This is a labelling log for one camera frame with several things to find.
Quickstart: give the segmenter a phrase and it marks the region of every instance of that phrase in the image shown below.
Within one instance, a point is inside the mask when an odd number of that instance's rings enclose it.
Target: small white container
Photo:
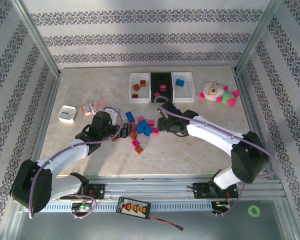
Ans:
[[[140,80],[145,80],[145,86],[140,86]],[[138,84],[138,91],[133,89],[133,86]],[[138,98],[132,98],[132,94],[138,94]],[[131,104],[149,103],[151,100],[151,83],[150,72],[134,72],[130,73],[129,81],[129,101]]]
[[[171,72],[173,103],[193,103],[195,101],[195,86],[192,72]],[[176,85],[177,79],[183,80],[184,85]]]

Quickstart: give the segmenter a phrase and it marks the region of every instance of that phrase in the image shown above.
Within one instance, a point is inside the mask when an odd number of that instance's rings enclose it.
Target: tabletop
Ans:
[[[161,115],[154,103],[129,102],[130,73],[148,72],[192,72],[194,103],[177,103],[178,108],[182,112],[187,109],[197,112],[208,121],[229,130],[240,133],[249,131],[240,97],[234,107],[199,98],[201,87],[210,81],[228,85],[231,92],[237,89],[230,66],[69,68],[62,71],[40,158],[65,147],[91,123],[91,117],[83,118],[80,110],[82,104],[103,99],[107,107],[121,110],[125,123],[128,122],[125,113],[129,111],[136,120],[143,116],[157,122]],[[59,121],[57,115],[63,105],[76,107],[79,112],[73,124]],[[231,158],[225,152],[196,137],[159,132],[150,137],[139,134],[137,139],[144,149],[140,155],[134,151],[129,137],[120,138],[101,144],[94,153],[61,174],[213,174],[231,166]]]

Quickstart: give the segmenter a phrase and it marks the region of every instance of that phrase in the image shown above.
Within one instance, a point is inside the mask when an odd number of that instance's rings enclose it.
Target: plush toy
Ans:
[[[210,101],[216,101],[217,103],[233,107],[236,104],[239,94],[238,90],[232,93],[229,92],[227,85],[222,87],[220,84],[210,81],[204,85],[202,93],[199,96],[202,99],[206,98]]]

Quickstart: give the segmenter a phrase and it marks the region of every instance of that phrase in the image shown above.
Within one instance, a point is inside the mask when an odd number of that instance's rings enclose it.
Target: small block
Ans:
[[[175,85],[178,85],[178,86],[183,87],[184,84],[185,84],[185,81],[183,81],[183,80],[181,80],[181,79],[177,79],[177,80],[175,81]]]
[[[138,91],[140,89],[140,86],[138,84],[133,85],[133,89],[135,91]]]
[[[132,145],[136,148],[140,145],[140,142],[137,139],[135,139],[134,141],[132,141]]]
[[[140,80],[140,86],[145,87],[146,86],[146,80]]]
[[[145,119],[141,120],[139,125],[141,125],[143,129],[145,129],[148,126],[147,120]]]
[[[152,127],[150,127],[150,126],[147,126],[146,128],[145,128],[145,130],[144,130],[144,135],[146,135],[146,136],[150,136],[151,135],[151,133],[152,133]]]
[[[135,127],[138,134],[142,134],[144,132],[144,127],[142,124],[137,124]]]
[[[167,90],[166,85],[160,85],[160,91],[165,92]]]
[[[138,117],[138,123],[140,123],[144,119],[143,116]]]
[[[130,138],[131,138],[131,140],[136,140],[137,133],[135,133],[135,132],[131,133]]]
[[[136,121],[134,116],[132,115],[132,113],[130,111],[126,112],[125,115],[126,115],[126,118],[128,119],[129,123],[132,123],[132,122]]]
[[[149,127],[154,127],[155,126],[155,121],[154,120],[149,120],[148,125],[149,125]]]
[[[154,128],[152,129],[152,133],[153,133],[154,135],[158,135],[158,133],[159,133],[158,128],[157,128],[157,127],[154,127]]]
[[[140,154],[144,151],[144,149],[140,146],[137,146],[134,150],[136,151],[137,154]]]

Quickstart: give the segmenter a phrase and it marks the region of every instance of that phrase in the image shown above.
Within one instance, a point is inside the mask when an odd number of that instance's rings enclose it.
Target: striped wall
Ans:
[[[269,0],[24,0],[59,68],[235,66]]]
[[[0,236],[22,161],[32,157],[54,76],[9,0],[0,0]]]
[[[282,1],[241,78],[300,232],[300,0]]]

